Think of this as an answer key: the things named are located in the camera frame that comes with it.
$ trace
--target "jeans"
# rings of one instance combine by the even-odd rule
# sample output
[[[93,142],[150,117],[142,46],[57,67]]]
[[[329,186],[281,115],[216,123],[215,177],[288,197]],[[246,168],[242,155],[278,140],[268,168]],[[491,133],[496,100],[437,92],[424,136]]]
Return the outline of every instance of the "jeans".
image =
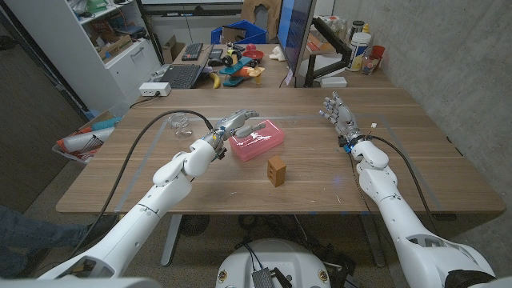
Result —
[[[10,247],[28,248],[30,253],[42,248],[76,246],[86,232],[86,226],[33,220],[0,205],[0,277],[15,276],[28,262],[24,254]]]

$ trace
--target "white robotic arm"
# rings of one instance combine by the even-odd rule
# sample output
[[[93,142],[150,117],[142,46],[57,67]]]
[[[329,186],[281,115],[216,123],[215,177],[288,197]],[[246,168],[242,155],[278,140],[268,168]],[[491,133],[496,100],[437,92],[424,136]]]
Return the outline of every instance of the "white robotic arm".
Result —
[[[400,195],[387,155],[359,131],[354,115],[335,92],[333,99],[326,98],[324,106],[331,114],[320,111],[320,115],[335,124],[346,152],[360,161],[357,165],[359,184],[382,214],[409,285],[412,288],[449,287],[450,281],[462,274],[466,283],[475,285],[484,283],[480,282],[481,278],[486,278],[486,282],[493,279],[494,272],[479,252],[440,238],[424,227]]]
[[[242,127],[245,120],[258,116],[252,110],[239,110],[219,121],[190,152],[177,153],[153,176],[154,185],[119,223],[95,246],[49,270],[39,279],[69,277],[120,277],[150,236],[163,215],[192,190],[187,176],[199,177],[216,158],[223,158],[223,142],[235,135],[243,138],[265,124]]]

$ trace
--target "clear glass bowl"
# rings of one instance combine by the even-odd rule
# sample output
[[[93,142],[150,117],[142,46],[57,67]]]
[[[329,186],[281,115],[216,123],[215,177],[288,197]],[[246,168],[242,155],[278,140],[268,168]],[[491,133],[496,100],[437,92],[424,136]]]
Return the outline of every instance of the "clear glass bowl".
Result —
[[[187,127],[189,125],[189,119],[185,113],[176,113],[169,117],[170,128],[176,130],[174,133],[177,138],[187,138],[192,135],[193,131]]]

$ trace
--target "black cable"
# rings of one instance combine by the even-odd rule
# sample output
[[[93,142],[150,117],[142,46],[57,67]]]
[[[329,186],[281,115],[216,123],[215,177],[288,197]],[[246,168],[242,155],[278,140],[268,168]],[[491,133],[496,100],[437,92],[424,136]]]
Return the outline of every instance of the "black cable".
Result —
[[[282,83],[285,81],[286,77],[284,77],[284,78],[282,79],[281,84],[279,84],[279,88],[281,88],[281,85],[282,85]]]
[[[414,184],[416,185],[416,189],[418,189],[418,194],[419,194],[419,197],[420,199],[422,200],[422,203],[423,203],[423,206],[425,207],[425,211],[426,211],[426,214],[428,215],[428,218],[430,220],[430,224],[432,225],[432,227],[434,228],[434,232],[439,235],[439,232],[438,232],[438,229],[437,227],[435,226],[434,224],[434,221],[432,220],[432,213],[430,212],[430,209],[429,209],[429,206],[428,204],[426,204],[426,200],[425,200],[425,196],[423,195],[423,191],[422,191],[422,188],[420,187],[419,183],[418,183],[418,179],[416,178],[416,174],[414,173],[413,171],[413,168],[410,166],[409,164],[409,161],[407,160],[407,157],[393,144],[391,144],[390,142],[388,142],[387,140],[383,139],[383,138],[380,138],[379,136],[373,136],[373,135],[369,135],[368,136],[368,139],[377,139],[381,142],[384,142],[385,144],[387,144],[389,147],[393,148],[395,151],[397,151],[397,153],[400,155],[400,157],[402,157],[403,161],[406,163],[407,165],[407,169],[409,169],[409,172],[410,172],[410,175],[412,176],[413,180],[414,180]]]
[[[253,272],[256,272],[256,268],[254,267],[254,258],[253,258],[253,254],[250,252],[249,248],[247,248],[247,250],[249,251],[249,255],[250,255],[250,261],[253,263]]]
[[[156,98],[156,97],[158,97],[158,96],[160,96],[160,91],[157,91],[157,93],[155,93],[155,94],[154,94],[154,96],[151,96],[151,97],[149,97],[148,99],[144,99],[144,100],[141,100],[141,101],[139,101],[139,102],[135,102],[134,104],[132,104],[132,105],[130,106],[130,109],[131,109],[133,106],[136,106],[136,105],[138,105],[138,104],[140,104],[140,103],[142,103],[142,102],[146,102],[146,101],[153,100],[153,99],[155,99],[155,98]]]
[[[188,28],[188,30],[189,30],[190,42],[194,43],[194,40],[192,40],[192,33],[190,32],[189,19],[186,16],[185,16],[185,20],[186,20],[186,28]]]
[[[121,170],[119,171],[119,174],[118,174],[118,177],[117,179],[115,180],[115,183],[114,183],[114,186],[112,187],[112,190],[110,191],[109,193],[109,196],[106,198],[105,200],[105,204],[103,204],[103,208],[102,210],[99,212],[98,216],[96,217],[96,220],[94,220],[93,224],[90,226],[89,230],[87,231],[87,233],[82,237],[82,240],[80,240],[80,243],[76,245],[76,247],[74,248],[73,252],[71,253],[71,255],[68,257],[67,260],[71,259],[78,251],[78,249],[80,249],[80,246],[83,244],[84,240],[87,238],[87,236],[89,236],[90,232],[96,227],[96,225],[98,224],[98,221],[99,219],[103,216],[103,214],[105,213],[105,210],[106,208],[108,207],[109,203],[110,203],[110,200],[112,199],[112,197],[114,196],[114,192],[115,190],[118,188],[118,185],[119,185],[119,182],[121,181],[121,177],[122,177],[122,174],[124,173],[125,171],[125,168],[126,166],[128,165],[128,161],[130,160],[130,157],[132,155],[132,153],[134,152],[135,150],[135,147],[138,143],[138,141],[142,138],[142,136],[144,135],[144,133],[146,131],[148,131],[148,129],[156,122],[158,121],[160,118],[166,116],[166,115],[169,115],[169,114],[172,114],[172,113],[189,113],[189,114],[194,114],[196,116],[199,116],[206,124],[206,126],[208,127],[208,130],[212,130],[214,127],[211,125],[210,121],[208,121],[208,119],[206,119],[206,117],[202,116],[200,113],[198,112],[195,112],[195,111],[192,111],[192,110],[170,110],[170,111],[167,111],[167,112],[164,112],[162,114],[160,114],[159,116],[155,117],[153,120],[151,120],[151,122],[149,122],[143,129],[142,131],[138,134],[137,138],[135,139],[134,143],[131,145],[131,148],[130,148],[130,151],[128,151],[128,155],[126,156],[125,158],[125,161],[124,163],[122,164],[122,167],[121,167]]]
[[[252,249],[252,248],[250,248],[249,244],[244,244],[244,246],[248,249],[248,251],[249,251],[250,253],[252,253],[252,254],[254,255],[254,257],[256,258],[256,261],[258,261],[259,267],[260,267],[261,269],[263,269],[263,265],[262,265],[262,263],[259,261],[258,256],[256,256],[256,253],[253,251],[253,249]]]

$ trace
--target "wooden block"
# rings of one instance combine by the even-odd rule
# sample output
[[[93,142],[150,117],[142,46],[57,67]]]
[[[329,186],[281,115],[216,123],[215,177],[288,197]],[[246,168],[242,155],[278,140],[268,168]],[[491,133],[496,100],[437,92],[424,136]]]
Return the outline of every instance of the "wooden block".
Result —
[[[274,187],[285,182],[286,165],[279,156],[273,156],[269,159],[269,166],[266,170],[266,176],[270,179]]]

